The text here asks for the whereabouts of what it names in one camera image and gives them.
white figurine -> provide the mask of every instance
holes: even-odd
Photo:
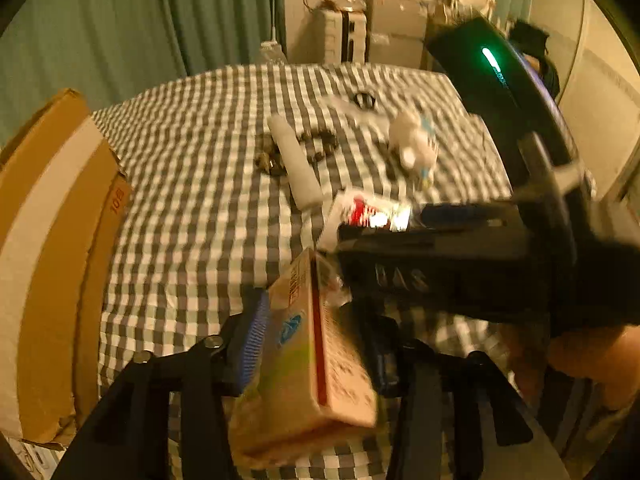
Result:
[[[402,110],[389,126],[389,150],[398,152],[402,167],[418,176],[423,187],[431,181],[438,145],[428,118]]]

box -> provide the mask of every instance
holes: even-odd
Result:
[[[369,36],[369,62],[420,68],[424,43],[416,38],[400,38],[386,34]]]
[[[323,64],[364,63],[367,47],[367,17],[361,12],[316,12],[317,37]]]
[[[335,269],[303,251],[269,289],[260,368],[236,403],[229,443],[236,465],[290,463],[375,427],[378,403]]]
[[[368,0],[369,33],[423,40],[427,9],[418,0]]]
[[[73,90],[0,152],[0,430],[68,444],[97,402],[102,298],[130,188]]]

green light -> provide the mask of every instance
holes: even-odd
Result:
[[[489,62],[489,64],[494,67],[494,70],[496,72],[500,72],[502,73],[502,70],[500,70],[500,65],[498,65],[498,62],[495,60],[494,55],[491,53],[491,51],[488,48],[484,48],[482,49],[482,53],[484,54],[484,57],[486,58],[486,60]]]

white wall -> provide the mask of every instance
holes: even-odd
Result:
[[[559,107],[603,196],[637,151],[640,75],[592,0],[533,0],[530,21],[550,33]]]

white tube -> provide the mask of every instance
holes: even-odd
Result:
[[[278,145],[284,167],[287,170],[291,194],[298,209],[322,203],[322,190],[316,179],[314,170],[306,160],[296,133],[289,123],[279,115],[272,115],[267,120],[271,137]]]

